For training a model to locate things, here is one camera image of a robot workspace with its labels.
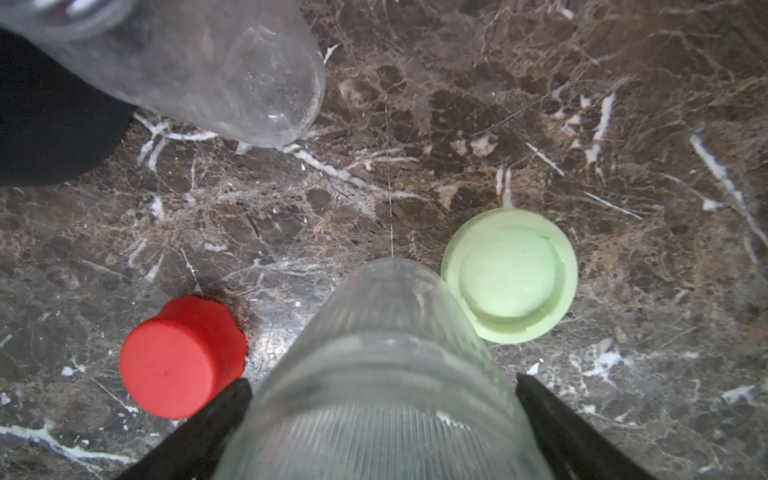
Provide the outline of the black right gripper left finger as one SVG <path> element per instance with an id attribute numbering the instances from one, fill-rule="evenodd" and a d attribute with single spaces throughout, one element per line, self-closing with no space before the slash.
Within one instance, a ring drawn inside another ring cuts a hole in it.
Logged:
<path id="1" fill-rule="evenodd" d="M 121 479 L 210 479 L 252 399 L 245 378 L 232 382 L 156 448 L 121 473 Z"/>

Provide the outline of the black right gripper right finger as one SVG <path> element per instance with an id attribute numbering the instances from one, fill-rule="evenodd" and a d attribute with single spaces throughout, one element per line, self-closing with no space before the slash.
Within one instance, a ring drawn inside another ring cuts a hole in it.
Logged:
<path id="1" fill-rule="evenodd" d="M 557 479 L 654 479 L 535 377 L 516 379 L 515 395 Z"/>

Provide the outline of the red jar lid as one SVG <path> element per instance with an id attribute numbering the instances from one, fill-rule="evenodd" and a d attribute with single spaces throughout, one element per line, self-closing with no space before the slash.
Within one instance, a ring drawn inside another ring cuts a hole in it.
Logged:
<path id="1" fill-rule="evenodd" d="M 171 420 L 197 413 L 244 371 L 247 341 L 230 311 L 198 296 L 167 303 L 123 342 L 119 370 L 131 398 Z"/>

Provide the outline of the light green jar lid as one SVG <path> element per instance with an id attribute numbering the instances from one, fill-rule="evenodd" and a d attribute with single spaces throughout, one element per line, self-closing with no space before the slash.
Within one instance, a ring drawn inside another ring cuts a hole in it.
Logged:
<path id="1" fill-rule="evenodd" d="M 579 269 L 556 224 L 530 211 L 496 208 L 456 231 L 441 276 L 480 338 L 511 345 L 560 323 L 574 301 Z"/>

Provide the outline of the red lid oatmeal jar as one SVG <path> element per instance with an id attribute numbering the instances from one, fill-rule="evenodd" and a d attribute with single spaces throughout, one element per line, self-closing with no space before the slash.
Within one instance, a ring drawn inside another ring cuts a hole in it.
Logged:
<path id="1" fill-rule="evenodd" d="M 448 285 L 403 258 L 339 285 L 255 393 L 218 479 L 549 479 Z"/>

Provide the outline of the clear oatmeal jar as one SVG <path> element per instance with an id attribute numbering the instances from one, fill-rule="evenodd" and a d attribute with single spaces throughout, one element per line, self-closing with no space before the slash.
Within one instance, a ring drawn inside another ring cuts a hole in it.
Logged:
<path id="1" fill-rule="evenodd" d="M 306 133 L 325 93 L 294 1 L 5 1 L 1 24 L 117 99 L 260 148 Z"/>

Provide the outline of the black trash bin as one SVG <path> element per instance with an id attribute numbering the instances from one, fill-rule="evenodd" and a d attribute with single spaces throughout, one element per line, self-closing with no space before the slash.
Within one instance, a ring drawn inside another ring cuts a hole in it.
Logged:
<path id="1" fill-rule="evenodd" d="M 73 180 L 113 152 L 135 107 L 85 83 L 28 40 L 1 32 L 1 185 Z"/>

